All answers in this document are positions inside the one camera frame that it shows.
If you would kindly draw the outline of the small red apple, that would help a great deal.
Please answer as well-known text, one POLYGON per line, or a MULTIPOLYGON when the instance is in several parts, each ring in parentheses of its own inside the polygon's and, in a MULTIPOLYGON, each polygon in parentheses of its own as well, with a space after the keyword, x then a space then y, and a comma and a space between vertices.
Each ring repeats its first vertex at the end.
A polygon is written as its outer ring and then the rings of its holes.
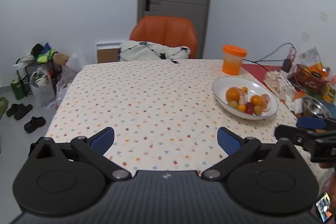
POLYGON ((255 105, 251 102, 247 102, 245 104, 245 113, 253 115, 254 114, 254 107, 255 105))

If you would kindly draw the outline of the peeled pomelo segment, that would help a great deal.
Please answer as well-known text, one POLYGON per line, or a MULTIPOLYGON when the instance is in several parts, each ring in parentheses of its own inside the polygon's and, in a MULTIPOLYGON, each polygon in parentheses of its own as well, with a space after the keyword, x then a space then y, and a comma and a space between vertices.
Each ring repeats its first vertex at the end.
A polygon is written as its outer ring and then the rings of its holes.
POLYGON ((241 88, 238 87, 232 87, 233 90, 237 91, 239 93, 239 100, 238 104, 245 105, 248 102, 248 96, 246 93, 243 92, 241 88))

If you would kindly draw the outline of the large orange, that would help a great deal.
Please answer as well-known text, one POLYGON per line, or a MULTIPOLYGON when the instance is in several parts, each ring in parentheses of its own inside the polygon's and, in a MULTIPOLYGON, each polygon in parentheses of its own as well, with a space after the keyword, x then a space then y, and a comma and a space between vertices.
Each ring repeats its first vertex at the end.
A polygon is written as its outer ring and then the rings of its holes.
POLYGON ((240 90, 236 87, 229 88, 226 91, 226 100, 228 102, 235 101, 239 103, 240 101, 240 90))

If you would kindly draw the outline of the small orange kumquat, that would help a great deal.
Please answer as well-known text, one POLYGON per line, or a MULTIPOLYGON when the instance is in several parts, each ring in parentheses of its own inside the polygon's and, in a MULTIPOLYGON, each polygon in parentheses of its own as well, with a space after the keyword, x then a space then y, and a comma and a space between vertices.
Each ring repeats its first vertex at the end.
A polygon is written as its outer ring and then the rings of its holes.
POLYGON ((248 88, 247 87, 242 87, 241 89, 243 90, 244 93, 248 93, 248 88))

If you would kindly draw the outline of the brown kiwi fruit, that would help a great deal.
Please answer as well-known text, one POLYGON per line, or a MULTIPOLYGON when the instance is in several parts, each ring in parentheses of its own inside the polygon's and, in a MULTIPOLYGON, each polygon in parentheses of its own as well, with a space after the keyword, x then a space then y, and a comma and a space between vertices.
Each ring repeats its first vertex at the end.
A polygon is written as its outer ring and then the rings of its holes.
POLYGON ((239 104, 236 101, 229 101, 228 105, 234 109, 237 109, 239 104))

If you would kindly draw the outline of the steel bowl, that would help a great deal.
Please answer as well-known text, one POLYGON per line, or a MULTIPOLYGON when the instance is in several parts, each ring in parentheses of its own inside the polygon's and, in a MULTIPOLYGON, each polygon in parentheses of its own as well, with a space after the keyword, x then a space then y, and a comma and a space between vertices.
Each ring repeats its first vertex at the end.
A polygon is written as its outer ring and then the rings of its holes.
POLYGON ((302 111, 302 115, 305 117, 331 118, 326 106, 310 96, 302 97, 302 111))

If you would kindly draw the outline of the yellow can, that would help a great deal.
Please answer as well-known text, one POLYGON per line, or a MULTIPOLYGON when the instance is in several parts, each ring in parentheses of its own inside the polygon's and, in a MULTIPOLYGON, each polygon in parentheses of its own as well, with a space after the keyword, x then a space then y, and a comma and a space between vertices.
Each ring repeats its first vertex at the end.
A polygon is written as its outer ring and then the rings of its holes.
POLYGON ((335 84, 327 83, 322 99, 326 103, 333 105, 335 103, 335 95, 336 95, 335 84))

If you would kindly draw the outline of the floral tissue pack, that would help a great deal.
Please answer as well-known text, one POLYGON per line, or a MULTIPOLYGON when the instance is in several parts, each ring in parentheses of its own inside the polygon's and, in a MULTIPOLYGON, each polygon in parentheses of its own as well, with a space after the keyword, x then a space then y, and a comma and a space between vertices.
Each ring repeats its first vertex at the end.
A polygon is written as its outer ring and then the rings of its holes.
POLYGON ((266 84, 269 90, 282 101, 285 100, 285 94, 288 94, 291 99, 293 99, 296 94, 294 86, 278 71, 266 72, 264 76, 264 84, 266 84))

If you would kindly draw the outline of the smartphone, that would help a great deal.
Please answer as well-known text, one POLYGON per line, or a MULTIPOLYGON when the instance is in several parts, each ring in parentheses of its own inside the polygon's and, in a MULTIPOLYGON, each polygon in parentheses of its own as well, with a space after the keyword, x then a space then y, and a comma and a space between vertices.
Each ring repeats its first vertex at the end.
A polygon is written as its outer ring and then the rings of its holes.
POLYGON ((327 191, 324 191, 315 202, 315 212, 322 223, 327 223, 334 215, 330 211, 330 197, 327 191))

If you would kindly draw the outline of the silver snack bag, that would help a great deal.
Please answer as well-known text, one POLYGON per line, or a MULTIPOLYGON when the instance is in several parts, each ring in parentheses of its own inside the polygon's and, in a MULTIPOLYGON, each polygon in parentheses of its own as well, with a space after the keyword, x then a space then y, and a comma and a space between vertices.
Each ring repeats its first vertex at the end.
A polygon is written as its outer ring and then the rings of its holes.
POLYGON ((321 57, 316 47, 311 48, 299 55, 300 64, 308 67, 310 72, 323 74, 323 65, 321 57))

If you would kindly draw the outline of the black sandal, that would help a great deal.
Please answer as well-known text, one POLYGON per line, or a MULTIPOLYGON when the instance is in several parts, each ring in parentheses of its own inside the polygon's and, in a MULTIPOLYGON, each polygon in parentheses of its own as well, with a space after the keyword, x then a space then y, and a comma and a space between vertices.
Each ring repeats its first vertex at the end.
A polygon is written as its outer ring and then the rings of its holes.
POLYGON ((11 107, 6 111, 6 115, 8 117, 14 117, 15 120, 21 120, 24 116, 26 116, 31 110, 33 106, 31 104, 12 104, 11 107))
POLYGON ((46 120, 43 117, 32 117, 31 120, 24 125, 24 130, 26 133, 31 134, 45 124, 46 120))

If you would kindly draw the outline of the orange lidded plastic cup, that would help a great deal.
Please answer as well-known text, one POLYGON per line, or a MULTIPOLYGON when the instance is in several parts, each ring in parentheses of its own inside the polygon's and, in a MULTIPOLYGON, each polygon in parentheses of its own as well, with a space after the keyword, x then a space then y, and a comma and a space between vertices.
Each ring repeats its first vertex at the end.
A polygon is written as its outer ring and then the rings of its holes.
POLYGON ((223 53, 222 71, 225 74, 237 76, 240 73, 243 59, 247 56, 247 51, 243 48, 226 44, 223 46, 223 53))

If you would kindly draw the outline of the cardboard box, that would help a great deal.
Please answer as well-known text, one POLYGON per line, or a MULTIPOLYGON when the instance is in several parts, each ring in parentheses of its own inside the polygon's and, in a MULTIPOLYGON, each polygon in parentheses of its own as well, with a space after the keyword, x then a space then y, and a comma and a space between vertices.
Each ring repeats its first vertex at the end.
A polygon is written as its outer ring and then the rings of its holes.
POLYGON ((119 61, 120 48, 110 48, 97 50, 97 62, 113 63, 119 61))

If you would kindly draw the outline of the white black patterned cushion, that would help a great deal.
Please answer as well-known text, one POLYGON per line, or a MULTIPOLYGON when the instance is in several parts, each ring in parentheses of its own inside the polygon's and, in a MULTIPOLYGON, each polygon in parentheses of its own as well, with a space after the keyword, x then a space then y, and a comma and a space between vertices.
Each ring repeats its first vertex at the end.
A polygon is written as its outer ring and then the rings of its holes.
POLYGON ((120 61, 182 60, 190 57, 186 46, 168 47, 153 42, 127 40, 120 44, 120 61))

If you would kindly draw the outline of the orange leather chair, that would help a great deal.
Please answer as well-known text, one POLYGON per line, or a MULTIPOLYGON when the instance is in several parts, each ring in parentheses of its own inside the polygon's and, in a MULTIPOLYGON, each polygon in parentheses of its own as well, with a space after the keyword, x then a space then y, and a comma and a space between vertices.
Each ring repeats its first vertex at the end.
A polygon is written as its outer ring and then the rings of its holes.
POLYGON ((130 40, 154 42, 168 47, 186 46, 190 59, 197 55, 198 38, 192 21, 172 16, 145 16, 133 28, 130 40))

